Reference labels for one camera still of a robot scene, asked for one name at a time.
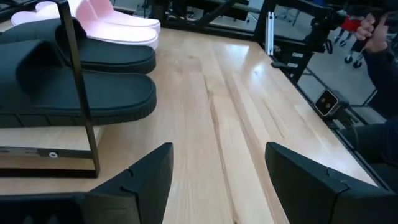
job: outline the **black metal shoe rack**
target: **black metal shoe rack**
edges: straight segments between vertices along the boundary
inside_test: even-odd
[[[69,3],[67,0],[51,0],[58,6],[60,13],[62,28],[67,34],[68,45],[70,49],[70,59],[72,63],[73,77],[75,79],[76,90],[78,92],[80,110],[83,115],[83,122],[90,146],[90,152],[84,153],[81,156],[70,156],[73,150],[62,149],[58,151],[69,151],[65,153],[65,157],[79,157],[84,159],[91,159],[94,163],[93,170],[82,169],[19,169],[19,168],[1,168],[0,177],[73,177],[73,178],[97,178],[100,173],[100,160],[98,157],[98,149],[91,122],[90,108],[86,95],[85,81],[83,78],[81,63],[76,42],[75,30],[73,28],[72,16],[70,14]]]

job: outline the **wooden shelf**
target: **wooden shelf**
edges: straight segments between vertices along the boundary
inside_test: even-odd
[[[104,127],[93,129],[96,142],[99,143]],[[3,148],[90,150],[84,127],[0,129],[0,146]]]

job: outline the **slide sandal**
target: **slide sandal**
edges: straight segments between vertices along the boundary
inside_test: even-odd
[[[80,23],[73,19],[81,66],[84,70],[115,73],[147,74],[156,66],[155,50],[148,46],[121,45],[88,39]],[[42,39],[58,49],[70,64],[67,35],[60,19],[29,22],[15,26],[0,35],[0,44]]]
[[[87,37],[105,42],[125,45],[146,45],[157,48],[158,35],[154,29],[132,27],[102,22],[87,0],[68,1],[72,17],[76,17]],[[49,5],[39,12],[17,12],[11,17],[14,26],[19,24],[59,18],[57,5]]]
[[[148,27],[160,32],[160,22],[157,19],[146,19],[137,16],[127,15],[113,9],[111,1],[109,0],[88,0],[95,11],[98,19],[102,22],[112,24],[120,24],[134,27]],[[55,5],[54,2],[44,1],[36,4],[36,11],[39,12],[43,8]]]
[[[51,43],[28,40],[0,45],[0,128],[84,126],[73,72]],[[146,75],[83,72],[93,125],[149,116],[155,83]]]

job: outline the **wooden tabletop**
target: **wooden tabletop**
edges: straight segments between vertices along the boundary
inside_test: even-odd
[[[0,194],[90,190],[164,142],[174,144],[167,224],[287,223],[269,141],[374,184],[257,43],[167,29],[159,38],[156,110],[105,128],[98,179],[0,179]]]

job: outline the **person's hand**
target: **person's hand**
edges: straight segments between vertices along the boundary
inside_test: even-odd
[[[355,33],[355,36],[358,40],[365,40],[370,37],[365,45],[365,49],[368,52],[380,52],[387,48],[386,38],[388,26],[386,26],[385,23],[388,15],[389,14],[385,14],[380,18],[380,23],[376,28],[373,26],[376,20],[372,14],[369,14],[364,20],[362,20],[361,26]]]

